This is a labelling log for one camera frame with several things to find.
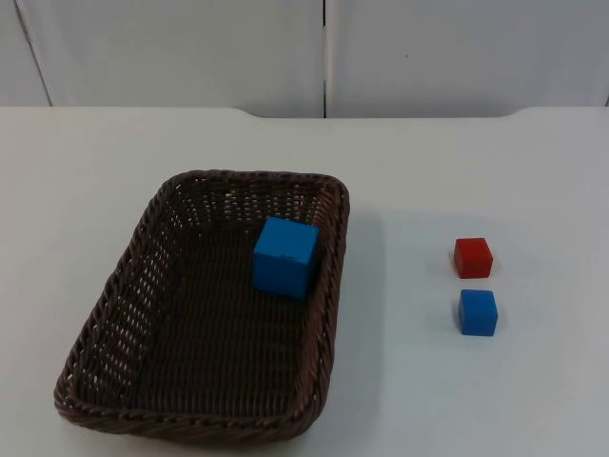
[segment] red cube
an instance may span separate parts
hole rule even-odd
[[[462,279],[488,278],[493,254],[484,238],[461,238],[455,243],[455,267]]]

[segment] wicker basket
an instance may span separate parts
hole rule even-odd
[[[303,433],[324,407],[348,193],[315,174],[191,171],[163,184],[54,391],[69,421],[194,442]],[[267,216],[320,228],[306,303],[251,286]]]

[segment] blue block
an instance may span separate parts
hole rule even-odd
[[[490,290],[462,290],[459,321],[463,335],[493,336],[497,325],[497,305]]]
[[[305,300],[319,234],[317,227],[269,217],[254,249],[254,287]]]

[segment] brown wicker basket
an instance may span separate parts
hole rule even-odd
[[[110,433],[266,442],[324,407],[348,192],[316,174],[191,171],[163,184],[69,353],[54,391],[69,421]],[[306,303],[251,286],[267,216],[320,228]]]

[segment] white wall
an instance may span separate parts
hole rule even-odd
[[[326,1],[329,116],[500,115],[609,95],[607,0]]]
[[[322,0],[18,0],[54,105],[323,113]]]
[[[47,105],[12,0],[0,0],[0,106]]]

